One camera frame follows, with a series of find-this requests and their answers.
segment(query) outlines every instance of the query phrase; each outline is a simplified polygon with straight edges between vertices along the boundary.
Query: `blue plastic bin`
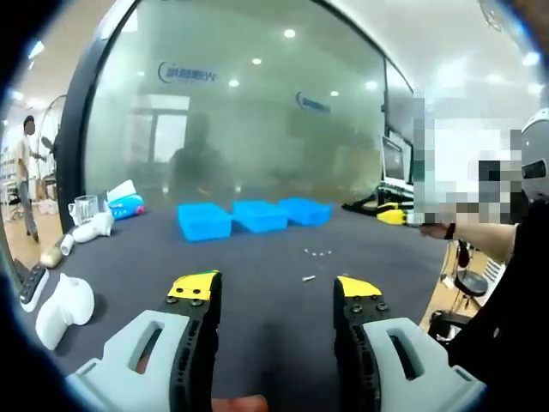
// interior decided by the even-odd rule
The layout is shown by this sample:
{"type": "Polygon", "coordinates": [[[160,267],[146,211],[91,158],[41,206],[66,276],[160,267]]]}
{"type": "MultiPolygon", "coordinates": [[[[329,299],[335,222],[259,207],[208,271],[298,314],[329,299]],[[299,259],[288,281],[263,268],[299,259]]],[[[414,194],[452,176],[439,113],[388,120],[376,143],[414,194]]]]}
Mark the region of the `blue plastic bin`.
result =
{"type": "Polygon", "coordinates": [[[285,229],[288,226],[287,212],[263,200],[232,203],[234,219],[253,233],[285,229]]]}
{"type": "Polygon", "coordinates": [[[180,204],[179,226],[190,242],[231,236],[232,217],[213,203],[180,204]]]}
{"type": "Polygon", "coordinates": [[[299,197],[280,200],[279,205],[287,211],[289,220],[304,226],[323,225],[332,215],[332,206],[299,197]]]}

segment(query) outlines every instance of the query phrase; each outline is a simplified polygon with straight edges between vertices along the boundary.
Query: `person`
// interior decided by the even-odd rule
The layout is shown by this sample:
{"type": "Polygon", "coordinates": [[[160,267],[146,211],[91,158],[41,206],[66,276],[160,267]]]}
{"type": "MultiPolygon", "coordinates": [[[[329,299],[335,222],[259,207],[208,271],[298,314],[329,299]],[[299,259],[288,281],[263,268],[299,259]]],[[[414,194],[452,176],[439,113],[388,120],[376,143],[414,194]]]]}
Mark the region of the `person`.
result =
{"type": "Polygon", "coordinates": [[[17,190],[19,191],[19,198],[21,199],[21,205],[23,206],[23,217],[25,220],[25,227],[27,228],[27,236],[32,235],[34,241],[38,243],[39,238],[36,223],[34,222],[33,217],[33,206],[28,197],[28,167],[31,157],[42,160],[45,160],[45,157],[33,152],[30,149],[29,136],[32,136],[34,132],[34,117],[27,116],[23,121],[23,138],[15,147],[15,175],[17,177],[17,190]]]}
{"type": "MultiPolygon", "coordinates": [[[[452,239],[465,240],[489,258],[500,263],[508,263],[515,245],[516,226],[497,223],[460,223],[455,225],[452,239]]],[[[423,225],[419,230],[424,236],[445,239],[450,230],[450,224],[423,225]]]]}
{"type": "Polygon", "coordinates": [[[213,412],[268,412],[268,405],[262,396],[212,399],[212,410],[213,412]]]}
{"type": "Polygon", "coordinates": [[[522,222],[451,223],[420,227],[434,239],[462,239],[488,257],[506,263],[490,299],[447,347],[450,365],[468,370],[488,388],[488,410],[509,403],[531,409],[546,391],[536,378],[549,364],[546,355],[546,236],[549,202],[530,203],[522,222]]]}
{"type": "Polygon", "coordinates": [[[209,118],[204,113],[189,117],[185,145],[169,161],[169,191],[180,202],[209,199],[234,189],[232,170],[223,155],[208,144],[209,118]]]}

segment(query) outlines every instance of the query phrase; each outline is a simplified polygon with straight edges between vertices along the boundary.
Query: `man in white shirt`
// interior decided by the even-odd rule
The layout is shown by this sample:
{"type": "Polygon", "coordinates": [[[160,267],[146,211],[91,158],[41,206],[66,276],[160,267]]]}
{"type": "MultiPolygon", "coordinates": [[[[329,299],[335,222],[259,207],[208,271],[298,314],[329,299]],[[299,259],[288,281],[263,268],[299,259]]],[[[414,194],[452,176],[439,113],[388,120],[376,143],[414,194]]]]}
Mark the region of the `man in white shirt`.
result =
{"type": "Polygon", "coordinates": [[[38,231],[36,230],[36,224],[33,217],[33,206],[28,198],[28,166],[31,157],[35,159],[45,158],[38,153],[34,153],[30,149],[29,136],[32,136],[35,131],[33,116],[27,116],[23,122],[24,136],[17,143],[15,147],[15,170],[17,176],[17,188],[19,190],[19,198],[21,199],[21,205],[23,206],[23,216],[25,219],[25,226],[27,227],[27,236],[32,235],[36,243],[38,243],[38,231]]]}

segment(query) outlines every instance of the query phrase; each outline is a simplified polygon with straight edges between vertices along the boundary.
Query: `desk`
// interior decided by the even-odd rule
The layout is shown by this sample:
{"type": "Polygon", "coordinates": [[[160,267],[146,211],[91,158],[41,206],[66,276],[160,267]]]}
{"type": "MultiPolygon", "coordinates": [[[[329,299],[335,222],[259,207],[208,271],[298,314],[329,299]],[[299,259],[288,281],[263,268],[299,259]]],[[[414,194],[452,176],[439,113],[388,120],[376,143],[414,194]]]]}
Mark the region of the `desk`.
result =
{"type": "Polygon", "coordinates": [[[262,393],[272,410],[335,411],[332,294],[347,273],[379,287],[395,317],[419,322],[437,283],[446,242],[423,238],[369,216],[335,209],[322,227],[290,226],[266,234],[237,230],[229,239],[190,244],[175,208],[117,221],[110,238],[76,245],[53,270],[39,306],[22,314],[33,328],[59,271],[86,279],[96,293],[90,323],[71,326],[55,358],[71,373],[145,309],[157,308],[173,281],[223,272],[216,397],[262,393]],[[313,252],[324,256],[313,257],[313,252]],[[303,283],[304,276],[317,278],[303,283]]]}

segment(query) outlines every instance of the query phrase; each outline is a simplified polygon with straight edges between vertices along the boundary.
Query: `glass partition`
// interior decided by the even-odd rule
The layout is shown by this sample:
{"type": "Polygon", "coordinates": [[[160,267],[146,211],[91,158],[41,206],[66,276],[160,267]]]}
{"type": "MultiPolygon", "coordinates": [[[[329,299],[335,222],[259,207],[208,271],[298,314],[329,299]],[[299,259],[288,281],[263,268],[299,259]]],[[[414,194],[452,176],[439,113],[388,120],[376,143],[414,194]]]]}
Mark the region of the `glass partition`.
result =
{"type": "Polygon", "coordinates": [[[143,0],[97,83],[86,192],[133,179],[149,208],[365,197],[384,84],[378,50],[309,0],[143,0]]]}

